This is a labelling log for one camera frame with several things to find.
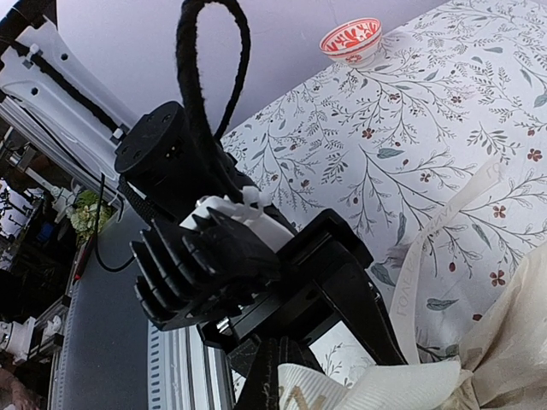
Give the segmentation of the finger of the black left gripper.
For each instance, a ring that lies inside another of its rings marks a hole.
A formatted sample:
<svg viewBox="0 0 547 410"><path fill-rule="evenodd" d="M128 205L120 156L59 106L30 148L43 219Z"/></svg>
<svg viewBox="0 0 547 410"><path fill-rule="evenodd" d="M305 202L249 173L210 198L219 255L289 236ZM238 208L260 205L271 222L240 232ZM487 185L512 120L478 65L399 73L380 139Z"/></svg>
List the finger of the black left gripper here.
<svg viewBox="0 0 547 410"><path fill-rule="evenodd" d="M315 282L321 297L376 364L399 366L407 363L389 320L379 306L381 298L354 257L338 257Z"/></svg>

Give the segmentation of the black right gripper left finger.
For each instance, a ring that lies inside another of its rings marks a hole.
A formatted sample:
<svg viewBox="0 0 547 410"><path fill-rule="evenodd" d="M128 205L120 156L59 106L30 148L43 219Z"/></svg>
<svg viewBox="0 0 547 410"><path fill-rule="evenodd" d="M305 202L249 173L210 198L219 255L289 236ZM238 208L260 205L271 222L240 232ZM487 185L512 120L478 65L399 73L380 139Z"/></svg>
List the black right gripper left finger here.
<svg viewBox="0 0 547 410"><path fill-rule="evenodd" d="M279 343L260 343L234 410L279 410Z"/></svg>

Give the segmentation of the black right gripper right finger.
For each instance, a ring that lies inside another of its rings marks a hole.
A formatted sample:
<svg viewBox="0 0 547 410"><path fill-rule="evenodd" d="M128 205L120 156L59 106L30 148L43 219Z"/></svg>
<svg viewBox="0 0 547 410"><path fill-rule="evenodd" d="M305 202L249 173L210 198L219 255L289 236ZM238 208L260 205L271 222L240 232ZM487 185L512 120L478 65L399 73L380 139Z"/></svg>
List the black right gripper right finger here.
<svg viewBox="0 0 547 410"><path fill-rule="evenodd" d="M279 340L279 363L296 364L317 372L322 372L321 364L311 349L307 345L298 343L289 337L282 337Z"/></svg>

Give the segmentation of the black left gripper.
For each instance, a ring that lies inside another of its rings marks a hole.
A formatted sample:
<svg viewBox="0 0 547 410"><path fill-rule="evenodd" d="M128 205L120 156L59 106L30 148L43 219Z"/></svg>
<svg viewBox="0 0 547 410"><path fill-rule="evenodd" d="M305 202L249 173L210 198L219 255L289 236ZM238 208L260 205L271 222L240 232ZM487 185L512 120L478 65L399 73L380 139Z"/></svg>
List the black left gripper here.
<svg viewBox="0 0 547 410"><path fill-rule="evenodd" d="M196 327L232 352L270 338L309 345L342 322L375 352L373 258L335 211L294 230L217 143L197 147L176 102L143 115L115 154L120 188L148 225L131 249L156 329Z"/></svg>

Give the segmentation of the cream ribbon bow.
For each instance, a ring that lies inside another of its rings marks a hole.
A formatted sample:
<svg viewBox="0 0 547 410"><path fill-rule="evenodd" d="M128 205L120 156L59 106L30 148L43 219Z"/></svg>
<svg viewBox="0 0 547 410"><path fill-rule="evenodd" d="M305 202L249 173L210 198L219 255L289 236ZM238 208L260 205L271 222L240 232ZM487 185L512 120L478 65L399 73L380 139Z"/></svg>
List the cream ribbon bow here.
<svg viewBox="0 0 547 410"><path fill-rule="evenodd" d="M401 366L367 367L350 389L296 364L278 366L281 409L436 409L460 382L461 365L448 360L421 364L415 342L415 305L422 247L429 236L447 226L470 202L497 184L503 165L490 159L457 192L409 247L393 293L389 317L407 360Z"/></svg>

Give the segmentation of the peach wrapping paper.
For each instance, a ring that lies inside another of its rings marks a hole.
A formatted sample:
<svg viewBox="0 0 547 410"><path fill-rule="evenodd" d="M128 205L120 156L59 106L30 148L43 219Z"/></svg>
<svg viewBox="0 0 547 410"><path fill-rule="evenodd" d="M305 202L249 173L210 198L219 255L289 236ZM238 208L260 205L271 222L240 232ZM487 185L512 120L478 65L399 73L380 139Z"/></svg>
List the peach wrapping paper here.
<svg viewBox="0 0 547 410"><path fill-rule="evenodd" d="M459 357L465 380L439 409L546 408L545 244L521 260Z"/></svg>

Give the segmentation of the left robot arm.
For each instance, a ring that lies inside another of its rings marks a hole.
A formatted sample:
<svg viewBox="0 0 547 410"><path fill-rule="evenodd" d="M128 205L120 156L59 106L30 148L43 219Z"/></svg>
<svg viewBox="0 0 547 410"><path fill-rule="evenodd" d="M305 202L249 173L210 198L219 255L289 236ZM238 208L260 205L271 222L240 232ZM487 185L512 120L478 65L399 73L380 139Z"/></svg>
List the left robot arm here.
<svg viewBox="0 0 547 410"><path fill-rule="evenodd" d="M372 256L326 209L297 231L221 144L250 59L240 32L235 84L221 123L207 120L197 68L202 1L182 5L176 58L182 101L133 118L79 61L45 15L18 1L1 19L1 111L71 173L131 206L146 222L131 244L134 286L159 331L194 327L227 354L270 338L307 346L343 322L384 366L405 363L382 297L367 275Z"/></svg>

